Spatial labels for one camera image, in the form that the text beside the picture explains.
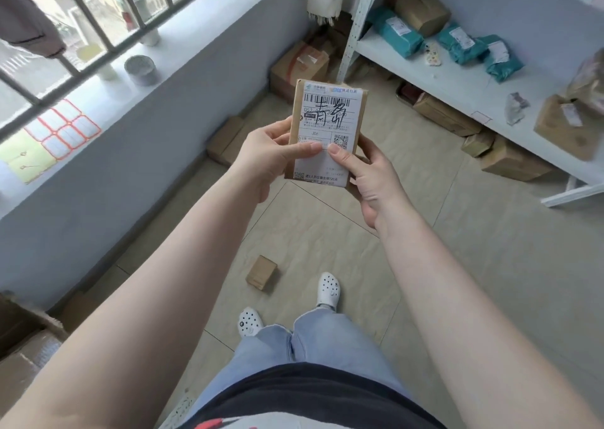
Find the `white window sill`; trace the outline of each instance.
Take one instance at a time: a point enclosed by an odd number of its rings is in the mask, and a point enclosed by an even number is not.
[[[96,76],[88,79],[67,98],[105,132],[144,98],[161,93],[157,88],[172,74],[203,51],[209,44],[262,0],[194,0],[160,28],[161,41],[154,47],[137,44],[112,63],[119,79],[104,82]],[[157,84],[142,87],[134,84],[124,70],[124,62],[132,55],[147,55],[155,62],[160,79]],[[24,184],[0,161],[0,219],[15,209],[44,182],[77,154],[94,144],[103,133],[72,151],[66,158]]]

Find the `shelf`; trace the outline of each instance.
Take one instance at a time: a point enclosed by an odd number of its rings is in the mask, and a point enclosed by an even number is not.
[[[533,131],[544,100],[554,93],[563,93],[565,89],[563,83],[547,74],[526,66],[498,84],[481,63],[460,66],[442,48],[440,58],[443,64],[428,66],[421,54],[409,59],[401,57],[373,28],[358,42],[356,50],[581,181],[589,184],[604,182],[604,144],[600,145],[592,161],[584,162]],[[512,92],[519,92],[530,103],[530,107],[524,110],[525,118],[514,126],[508,125],[504,116],[506,99]],[[476,112],[490,120],[480,119]]]

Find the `teal package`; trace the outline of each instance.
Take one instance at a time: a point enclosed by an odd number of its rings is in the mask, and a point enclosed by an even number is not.
[[[404,58],[414,54],[422,46],[422,35],[388,8],[372,9],[367,15],[367,20],[373,23],[374,30]]]
[[[464,65],[489,50],[487,44],[480,39],[468,36],[463,28],[454,21],[438,33],[437,40],[442,47],[449,51],[451,59],[459,65]]]
[[[491,74],[498,83],[524,67],[524,63],[496,34],[482,36],[478,39],[487,44],[489,49],[480,55],[480,59],[484,61],[487,73]]]

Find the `wall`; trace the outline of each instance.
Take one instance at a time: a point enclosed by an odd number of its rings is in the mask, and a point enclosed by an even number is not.
[[[306,0],[262,0],[4,217],[0,290],[56,303],[266,86],[308,25]]]
[[[498,34],[563,82],[604,47],[604,13],[578,0],[442,0],[473,36]]]

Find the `foot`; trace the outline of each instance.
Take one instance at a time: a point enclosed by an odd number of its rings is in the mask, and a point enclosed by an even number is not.
[[[338,306],[340,287],[338,280],[331,273],[323,272],[319,278],[319,291],[316,297],[316,305],[327,305],[336,311]]]
[[[258,311],[248,306],[245,310],[241,311],[237,327],[239,329],[239,335],[243,338],[245,336],[256,335],[260,329],[264,327],[264,323],[262,322]]]

